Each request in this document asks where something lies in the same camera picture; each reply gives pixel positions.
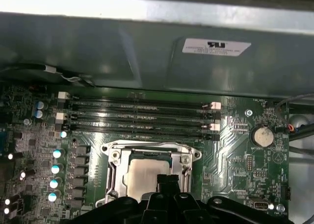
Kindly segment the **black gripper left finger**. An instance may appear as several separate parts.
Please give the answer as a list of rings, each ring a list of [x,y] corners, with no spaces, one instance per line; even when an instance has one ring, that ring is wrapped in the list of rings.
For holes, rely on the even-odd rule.
[[[71,220],[72,224],[159,224],[168,220],[170,175],[157,175],[156,192],[147,201],[120,197]]]

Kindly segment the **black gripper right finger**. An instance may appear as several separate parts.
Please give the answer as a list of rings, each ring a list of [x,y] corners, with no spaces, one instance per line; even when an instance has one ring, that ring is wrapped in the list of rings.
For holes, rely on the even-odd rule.
[[[179,224],[291,224],[288,218],[274,217],[264,211],[240,204],[231,199],[215,196],[206,203],[190,193],[181,192],[179,176],[169,175],[169,196],[178,213]]]

